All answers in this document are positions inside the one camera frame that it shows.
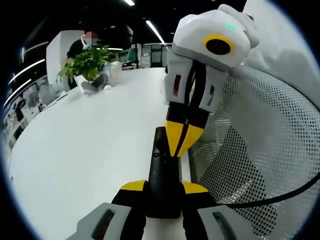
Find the ceiling light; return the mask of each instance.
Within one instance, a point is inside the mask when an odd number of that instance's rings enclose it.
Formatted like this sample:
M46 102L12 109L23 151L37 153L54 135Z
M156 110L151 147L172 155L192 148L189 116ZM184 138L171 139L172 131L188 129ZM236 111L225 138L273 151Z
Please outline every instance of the ceiling light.
M25 47L23 47L21 49L21 59L22 59L22 63L25 61Z
M135 5L135 3L132 0L123 0L126 2L126 4L128 4L129 6L133 6Z
M39 44L37 44L37 45L34 45L34 46L28 48L27 50L25 50L24 54L26 54L27 52L29 52L29 51L32 50L32 49L35 49L35 48L40 47L40 46L42 46L42 45L46 45L46 44L48 44L48 43L49 43L48 41L44 41L44 42L41 42L41 43L39 43Z
M6 106L6 104L10 101L10 99L12 99L13 96L14 96L20 89L22 89L25 85L27 85L27 84L30 83L30 82L31 82L31 79L29 79L29 80L26 81L24 84L22 84L20 87L18 87L18 88L7 98L7 100L5 100L3 106Z
M154 34L158 37L158 39L160 40L161 43L165 44L165 41L163 40L163 38L160 36L159 32L157 31L157 29L155 28L155 26L149 21L145 21L146 24L148 24L148 26L151 28L151 30L154 32Z
M30 68L34 67L35 65L40 64L40 63L42 63L42 62L44 62L44 61L45 61L45 59L42 59L42 60L40 60L40 61L37 61L37 62L31 64L30 66L27 66L25 69L23 69L22 71L18 72L13 78L11 78L11 80L9 81L9 84L10 84L13 80L15 80L18 76L20 76L20 75L23 74L25 71L27 71L28 69L30 69Z
M129 27L128 25L126 25L128 31L129 31L129 34L130 35L133 35L134 34L134 31L131 29L131 27Z
M108 47L108 50L122 51L122 50L123 50L123 48Z

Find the white desk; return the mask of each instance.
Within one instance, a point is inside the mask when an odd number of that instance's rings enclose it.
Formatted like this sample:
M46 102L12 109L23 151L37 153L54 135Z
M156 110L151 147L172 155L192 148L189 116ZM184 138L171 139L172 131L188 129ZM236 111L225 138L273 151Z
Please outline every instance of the white desk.
M42 239L62 240L122 185L148 179L156 127L167 105L164 68L127 70L123 84L92 96L78 88L39 113L12 149L17 201ZM182 177L190 180L182 159ZM186 239L179 220L148 219L144 240Z

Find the potted plant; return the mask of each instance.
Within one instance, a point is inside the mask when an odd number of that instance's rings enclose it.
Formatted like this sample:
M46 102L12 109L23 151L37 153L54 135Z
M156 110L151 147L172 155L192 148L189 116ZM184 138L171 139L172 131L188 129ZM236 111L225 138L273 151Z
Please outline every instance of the potted plant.
M108 46L95 44L75 58L69 59L58 75L66 75L70 81L75 80L84 93L96 92L107 84L108 77L102 70L113 57L114 54L108 50Z

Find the green leaves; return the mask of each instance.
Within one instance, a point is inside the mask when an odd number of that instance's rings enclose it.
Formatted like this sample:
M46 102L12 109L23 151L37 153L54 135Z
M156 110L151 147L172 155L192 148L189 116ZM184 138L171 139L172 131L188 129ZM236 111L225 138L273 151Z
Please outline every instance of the green leaves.
M102 71L105 62L110 61L112 57L108 46L96 44L70 59L58 76L67 75L73 81L74 76L83 75L88 81L93 81Z

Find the black cable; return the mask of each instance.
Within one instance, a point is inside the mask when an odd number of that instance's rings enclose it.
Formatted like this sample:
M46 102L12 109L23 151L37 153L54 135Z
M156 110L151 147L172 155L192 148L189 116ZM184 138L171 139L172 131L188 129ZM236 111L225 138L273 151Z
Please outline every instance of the black cable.
M243 208L254 208L254 207L261 207L264 205L275 204L278 202L282 202L284 200L288 200L290 198L293 198L303 193L304 191L311 188L319 179L320 179L320 172L318 172L317 175L315 175L310 181L308 181L303 186L297 188L296 190L290 191L286 194L282 194L280 196L275 196L269 199L263 199L263 200L252 201L252 202L220 204L220 205L226 205L231 209L243 209Z

